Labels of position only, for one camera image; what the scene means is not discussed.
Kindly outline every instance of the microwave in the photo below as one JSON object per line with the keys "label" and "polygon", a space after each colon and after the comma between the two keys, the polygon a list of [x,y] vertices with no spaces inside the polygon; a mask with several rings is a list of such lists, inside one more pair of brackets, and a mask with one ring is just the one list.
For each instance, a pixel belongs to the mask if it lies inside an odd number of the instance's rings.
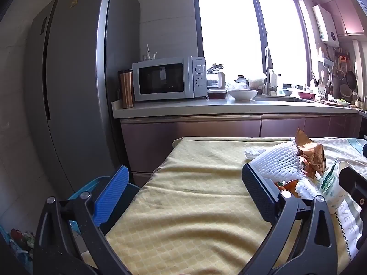
{"label": "microwave", "polygon": [[207,96],[204,57],[177,57],[133,63],[135,101]]}

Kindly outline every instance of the microwave control panel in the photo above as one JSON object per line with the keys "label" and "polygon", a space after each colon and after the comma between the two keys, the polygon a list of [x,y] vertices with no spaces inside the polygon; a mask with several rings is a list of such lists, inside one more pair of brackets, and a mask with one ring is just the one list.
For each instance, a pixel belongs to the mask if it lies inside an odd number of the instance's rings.
{"label": "microwave control panel", "polygon": [[208,95],[207,71],[204,57],[192,57],[194,97],[205,97]]}

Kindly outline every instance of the refrigerator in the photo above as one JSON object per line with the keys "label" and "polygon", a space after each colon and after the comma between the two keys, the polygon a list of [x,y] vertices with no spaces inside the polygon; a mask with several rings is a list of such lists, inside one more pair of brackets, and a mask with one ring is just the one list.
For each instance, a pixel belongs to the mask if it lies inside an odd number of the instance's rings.
{"label": "refrigerator", "polygon": [[26,115],[45,174],[68,198],[128,159],[111,102],[118,71],[139,61],[137,0],[53,0],[33,20],[24,63]]}

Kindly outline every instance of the refrigerator sticker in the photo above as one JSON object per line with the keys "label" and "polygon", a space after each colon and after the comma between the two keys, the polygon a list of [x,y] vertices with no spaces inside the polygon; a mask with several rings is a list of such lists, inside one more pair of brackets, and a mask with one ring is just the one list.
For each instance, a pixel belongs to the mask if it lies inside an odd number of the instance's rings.
{"label": "refrigerator sticker", "polygon": [[70,8],[74,7],[78,3],[78,0],[72,0],[70,4]]}

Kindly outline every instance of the dark window frame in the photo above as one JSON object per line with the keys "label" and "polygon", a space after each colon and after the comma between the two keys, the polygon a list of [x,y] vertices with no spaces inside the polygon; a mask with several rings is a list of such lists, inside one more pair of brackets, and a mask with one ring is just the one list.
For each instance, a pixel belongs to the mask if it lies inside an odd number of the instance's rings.
{"label": "dark window frame", "polygon": [[[312,68],[311,68],[311,48],[309,43],[309,38],[306,30],[305,18],[303,17],[302,10],[300,8],[300,2],[298,0],[293,0],[298,17],[300,18],[300,25],[303,33],[303,41],[305,43],[305,51],[306,51],[306,62],[307,62],[307,86],[310,85],[312,79]],[[260,35],[260,43],[261,43],[261,51],[262,51],[262,69],[263,72],[266,73],[266,63],[265,63],[265,47],[267,46],[267,31],[265,27],[264,17],[261,10],[261,5],[259,0],[253,0],[259,35]],[[197,35],[197,51],[199,57],[204,57],[204,45],[203,45],[203,30],[201,27],[201,17],[200,17],[200,7],[199,0],[194,0],[194,9],[195,9],[195,22],[196,22],[196,35]]]}

